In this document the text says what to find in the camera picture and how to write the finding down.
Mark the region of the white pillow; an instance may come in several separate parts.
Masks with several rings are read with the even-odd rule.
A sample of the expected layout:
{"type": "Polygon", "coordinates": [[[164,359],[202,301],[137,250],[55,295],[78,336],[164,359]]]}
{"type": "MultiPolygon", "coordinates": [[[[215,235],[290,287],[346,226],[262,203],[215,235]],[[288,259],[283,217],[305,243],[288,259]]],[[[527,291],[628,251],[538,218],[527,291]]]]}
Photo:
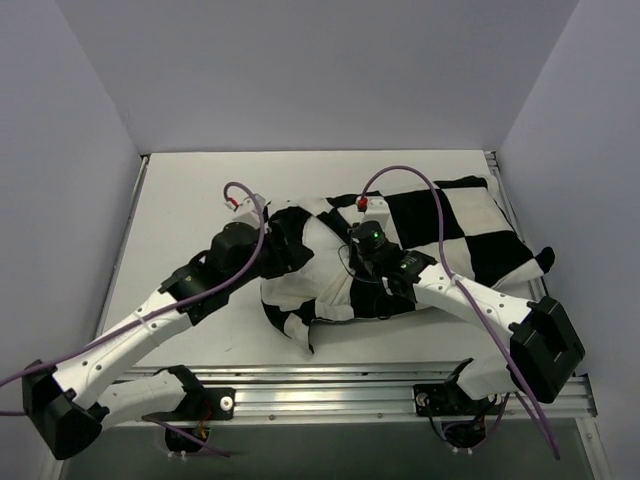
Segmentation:
{"type": "Polygon", "coordinates": [[[291,292],[306,300],[348,304],[353,278],[346,272],[339,253],[344,242],[316,217],[307,220],[302,240],[313,251],[313,257],[293,274],[291,292]]]}

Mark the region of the black white checkered pillowcase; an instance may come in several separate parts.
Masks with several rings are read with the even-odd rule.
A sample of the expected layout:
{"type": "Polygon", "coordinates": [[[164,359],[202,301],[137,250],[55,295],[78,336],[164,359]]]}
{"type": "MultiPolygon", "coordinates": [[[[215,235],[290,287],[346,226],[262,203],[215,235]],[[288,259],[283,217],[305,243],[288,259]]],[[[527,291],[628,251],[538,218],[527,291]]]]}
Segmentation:
{"type": "MultiPolygon", "coordinates": [[[[467,176],[439,180],[434,192],[423,185],[370,192],[383,197],[390,210],[386,232],[390,240],[418,250],[451,270],[487,287],[499,289],[529,282],[546,274],[555,262],[552,248],[535,253],[524,245],[494,200],[491,177],[467,176]]],[[[272,200],[264,209],[268,222],[275,212],[308,212],[343,242],[342,264],[353,278],[348,304],[327,304],[291,292],[295,272],[260,284],[261,303],[271,325],[301,348],[310,349],[310,328],[315,322],[386,320],[416,310],[416,305],[390,297],[381,285],[347,260],[349,231],[361,218],[357,197],[308,197],[272,200]]]]}

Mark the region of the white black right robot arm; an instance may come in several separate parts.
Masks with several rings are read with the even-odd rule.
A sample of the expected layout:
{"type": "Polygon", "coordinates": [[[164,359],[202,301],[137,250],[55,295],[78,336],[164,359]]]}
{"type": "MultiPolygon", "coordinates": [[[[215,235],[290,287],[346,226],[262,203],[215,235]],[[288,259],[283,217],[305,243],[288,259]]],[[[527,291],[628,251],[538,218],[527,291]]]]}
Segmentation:
{"type": "Polygon", "coordinates": [[[388,294],[474,324],[499,340],[499,351],[508,352],[457,367],[443,390],[453,411],[464,413],[481,399],[516,391],[550,404],[584,358],[584,346],[555,299],[513,297],[448,274],[435,258],[388,240],[376,221],[357,225],[350,237],[352,252],[388,294]]]}

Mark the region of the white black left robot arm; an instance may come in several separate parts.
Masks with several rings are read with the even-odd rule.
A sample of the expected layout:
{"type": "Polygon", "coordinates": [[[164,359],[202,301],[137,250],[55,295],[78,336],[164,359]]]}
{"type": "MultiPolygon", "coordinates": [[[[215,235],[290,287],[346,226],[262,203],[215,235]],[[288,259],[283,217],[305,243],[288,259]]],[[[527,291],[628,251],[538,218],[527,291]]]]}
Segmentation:
{"type": "Polygon", "coordinates": [[[121,374],[172,337],[226,306],[256,278],[301,269],[313,256],[304,246],[300,209],[266,214],[264,226],[231,222],[208,249],[175,270],[131,315],[68,360],[32,363],[22,379],[23,409],[57,460],[85,450],[102,431],[157,414],[200,420],[212,401],[187,367],[164,367],[126,383],[121,374]]]}

